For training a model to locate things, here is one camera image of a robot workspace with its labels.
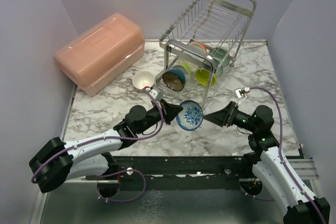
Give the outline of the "blue white patterned bowl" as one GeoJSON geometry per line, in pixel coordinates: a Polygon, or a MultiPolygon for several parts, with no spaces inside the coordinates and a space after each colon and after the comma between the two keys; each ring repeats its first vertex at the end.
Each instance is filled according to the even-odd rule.
{"type": "Polygon", "coordinates": [[[177,124],[186,131],[195,131],[203,121],[201,106],[192,100],[183,101],[180,106],[183,110],[176,116],[177,124]]]}

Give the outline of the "dark teal beige bowl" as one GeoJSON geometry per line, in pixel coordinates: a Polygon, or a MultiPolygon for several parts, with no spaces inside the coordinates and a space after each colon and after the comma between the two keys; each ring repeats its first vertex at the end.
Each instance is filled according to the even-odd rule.
{"type": "Polygon", "coordinates": [[[162,79],[168,88],[177,92],[182,91],[186,83],[185,74],[180,69],[166,71],[163,73],[162,79]]]}

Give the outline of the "yellow-green bottom bowl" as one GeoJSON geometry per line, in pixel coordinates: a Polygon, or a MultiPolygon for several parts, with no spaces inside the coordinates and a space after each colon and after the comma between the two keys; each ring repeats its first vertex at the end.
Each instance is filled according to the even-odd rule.
{"type": "MultiPolygon", "coordinates": [[[[195,78],[198,81],[199,84],[202,86],[207,86],[208,79],[211,75],[211,72],[206,69],[197,69],[195,72],[195,78]]],[[[212,80],[211,80],[211,87],[215,85],[217,79],[217,75],[213,74],[212,80]]]]}

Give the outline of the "lime green white bowl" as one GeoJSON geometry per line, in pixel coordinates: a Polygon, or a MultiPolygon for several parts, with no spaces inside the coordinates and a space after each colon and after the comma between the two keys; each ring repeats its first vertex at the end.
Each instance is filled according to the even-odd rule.
{"type": "Polygon", "coordinates": [[[188,74],[191,76],[193,70],[190,68],[190,66],[185,62],[181,63],[181,65],[187,70],[188,74]]]}

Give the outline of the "mint green brown-rimmed bowl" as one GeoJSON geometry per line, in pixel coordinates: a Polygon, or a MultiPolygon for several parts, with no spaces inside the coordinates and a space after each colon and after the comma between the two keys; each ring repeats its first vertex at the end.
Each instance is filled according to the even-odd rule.
{"type": "Polygon", "coordinates": [[[227,50],[221,47],[211,49],[208,55],[217,59],[218,61],[222,61],[222,60],[230,61],[230,56],[228,55],[227,50]]]}

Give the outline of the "white orange bowl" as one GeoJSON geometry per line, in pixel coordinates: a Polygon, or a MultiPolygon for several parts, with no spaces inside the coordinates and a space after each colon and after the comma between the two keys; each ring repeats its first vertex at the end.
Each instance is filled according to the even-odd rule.
{"type": "Polygon", "coordinates": [[[203,43],[201,43],[201,42],[193,41],[193,42],[190,43],[190,45],[194,46],[194,47],[196,47],[198,49],[203,49],[205,52],[207,52],[206,46],[203,43]]]}

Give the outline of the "stainless steel dish rack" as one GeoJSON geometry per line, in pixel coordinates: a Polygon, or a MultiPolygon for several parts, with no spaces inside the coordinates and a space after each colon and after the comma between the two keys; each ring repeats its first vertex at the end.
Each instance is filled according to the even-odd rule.
{"type": "Polygon", "coordinates": [[[193,0],[159,39],[164,55],[163,70],[155,78],[156,86],[181,99],[196,100],[204,107],[234,66],[256,7],[256,0],[193,0]],[[191,46],[193,41],[203,43],[207,52],[191,46]],[[230,61],[218,61],[208,55],[211,49],[217,47],[227,50],[230,61]],[[183,62],[191,66],[193,73],[182,91],[173,91],[164,84],[162,75],[183,62]],[[217,63],[223,66],[224,71],[211,87],[217,63]],[[196,80],[197,69],[211,72],[206,87],[196,80]]]}

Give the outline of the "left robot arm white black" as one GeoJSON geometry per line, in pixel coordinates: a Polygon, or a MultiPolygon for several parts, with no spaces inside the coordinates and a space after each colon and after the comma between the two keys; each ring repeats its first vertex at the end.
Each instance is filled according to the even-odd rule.
{"type": "Polygon", "coordinates": [[[170,124],[182,110],[182,106],[165,100],[154,102],[150,110],[135,105],[120,123],[100,135],[72,144],[54,137],[29,161],[33,173],[31,182],[37,184],[42,193],[55,190],[68,179],[76,165],[103,153],[128,148],[141,140],[139,134],[156,124],[170,124]]]}

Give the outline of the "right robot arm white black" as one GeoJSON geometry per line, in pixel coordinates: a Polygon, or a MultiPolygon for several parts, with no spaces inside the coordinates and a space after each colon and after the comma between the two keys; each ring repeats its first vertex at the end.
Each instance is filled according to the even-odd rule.
{"type": "Polygon", "coordinates": [[[330,205],[319,198],[303,182],[280,149],[273,135],[272,109],[259,105],[252,115],[238,109],[235,102],[207,114],[204,119],[217,126],[238,126],[250,132],[251,153],[243,156],[241,171],[246,177],[256,176],[281,210],[284,223],[328,223],[330,205]]]}

